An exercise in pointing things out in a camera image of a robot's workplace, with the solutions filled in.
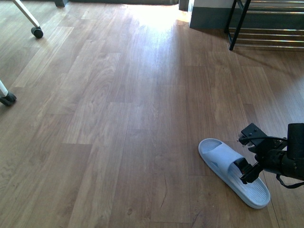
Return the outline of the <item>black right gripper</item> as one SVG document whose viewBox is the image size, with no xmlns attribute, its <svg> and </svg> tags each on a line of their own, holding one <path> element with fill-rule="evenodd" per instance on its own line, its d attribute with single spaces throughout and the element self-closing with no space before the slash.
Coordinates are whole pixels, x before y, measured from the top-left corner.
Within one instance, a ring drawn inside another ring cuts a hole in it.
<svg viewBox="0 0 304 228">
<path fill-rule="evenodd" d="M 261 171 L 274 173 L 280 183 L 283 183 L 281 176 L 304 180 L 303 137 L 264 137 L 260 144 L 249 147 L 249 151 L 255 154 L 254 165 L 244 157 L 234 161 L 243 183 L 252 183 Z"/>
</svg>

